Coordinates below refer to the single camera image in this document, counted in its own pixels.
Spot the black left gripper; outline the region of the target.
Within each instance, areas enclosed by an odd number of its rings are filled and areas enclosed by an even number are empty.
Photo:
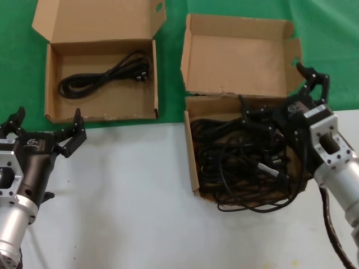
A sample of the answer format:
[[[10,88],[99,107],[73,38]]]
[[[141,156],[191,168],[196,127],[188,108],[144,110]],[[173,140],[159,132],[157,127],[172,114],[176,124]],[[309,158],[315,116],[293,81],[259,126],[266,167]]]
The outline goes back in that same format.
[[[1,124],[1,137],[10,133],[17,136],[16,157],[23,177],[16,194],[31,201],[47,201],[54,198],[54,193],[46,191],[46,188],[55,160],[58,155],[69,158],[85,142],[85,123],[80,108],[77,108],[72,125],[67,128],[54,134],[27,132],[21,127],[25,115],[25,108],[20,106]]]

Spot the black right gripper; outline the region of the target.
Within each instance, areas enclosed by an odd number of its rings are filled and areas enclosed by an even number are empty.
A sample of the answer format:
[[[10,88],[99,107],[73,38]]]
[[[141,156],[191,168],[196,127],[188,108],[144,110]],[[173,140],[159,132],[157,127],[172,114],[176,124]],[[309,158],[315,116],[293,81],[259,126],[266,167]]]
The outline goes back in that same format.
[[[320,163],[311,146],[309,125],[304,114],[315,108],[315,104],[328,103],[330,78],[329,75],[318,73],[314,68],[305,67],[302,63],[296,63],[296,68],[306,82],[298,94],[287,97],[278,106],[277,99],[238,96],[241,105],[238,130],[282,133],[301,164],[309,173],[313,173]],[[313,100],[310,93],[317,85],[322,88],[320,98]],[[273,119],[275,107],[276,122]]]

